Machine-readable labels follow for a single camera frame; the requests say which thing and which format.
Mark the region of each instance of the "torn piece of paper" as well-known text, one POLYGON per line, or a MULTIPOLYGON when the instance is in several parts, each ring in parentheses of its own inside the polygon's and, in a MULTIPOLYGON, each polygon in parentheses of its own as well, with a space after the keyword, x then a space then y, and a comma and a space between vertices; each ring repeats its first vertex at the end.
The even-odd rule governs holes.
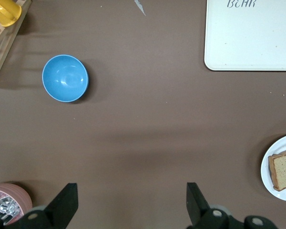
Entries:
POLYGON ((143 6, 141 5, 141 3, 138 0, 134 0, 134 2, 137 4, 137 6, 140 8, 140 10, 142 11, 142 13, 146 16, 146 14, 144 13, 143 10, 143 6))

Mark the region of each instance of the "toast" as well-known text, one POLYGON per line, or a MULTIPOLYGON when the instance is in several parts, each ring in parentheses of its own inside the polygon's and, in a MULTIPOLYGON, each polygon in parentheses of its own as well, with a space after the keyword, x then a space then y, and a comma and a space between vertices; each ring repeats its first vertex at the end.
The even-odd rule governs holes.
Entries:
POLYGON ((282 191, 286 188, 286 150, 268 157, 273 188, 282 191))

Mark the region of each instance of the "pink container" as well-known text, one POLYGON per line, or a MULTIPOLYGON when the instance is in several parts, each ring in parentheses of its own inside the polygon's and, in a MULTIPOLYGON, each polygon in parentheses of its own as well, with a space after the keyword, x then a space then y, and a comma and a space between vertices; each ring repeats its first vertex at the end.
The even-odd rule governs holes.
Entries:
POLYGON ((11 197, 20 208, 18 216, 13 218, 8 224, 11 224, 20 219, 25 213, 32 208, 32 200, 29 194, 21 187, 14 184, 0 184, 0 199, 4 197, 11 197))

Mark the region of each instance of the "wooden dish rack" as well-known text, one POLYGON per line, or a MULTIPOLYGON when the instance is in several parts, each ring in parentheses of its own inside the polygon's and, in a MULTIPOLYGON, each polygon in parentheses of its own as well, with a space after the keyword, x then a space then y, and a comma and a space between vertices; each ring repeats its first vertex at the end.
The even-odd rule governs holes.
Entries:
POLYGON ((10 51, 10 48, 15 40, 18 30, 23 22, 25 15, 28 12, 31 3, 31 0, 18 0, 16 4, 20 5, 22 8, 21 16, 13 25, 9 27, 3 27, 0 24, 0 69, 5 61, 8 52, 10 51))

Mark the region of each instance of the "blue bowl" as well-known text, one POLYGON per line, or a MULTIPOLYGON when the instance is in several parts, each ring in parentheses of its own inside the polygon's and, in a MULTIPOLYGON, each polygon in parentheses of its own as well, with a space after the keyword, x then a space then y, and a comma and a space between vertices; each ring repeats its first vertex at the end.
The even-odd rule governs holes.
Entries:
POLYGON ((61 102, 73 102, 87 90, 88 73, 84 65, 70 55, 52 57, 42 71, 47 93, 61 102))

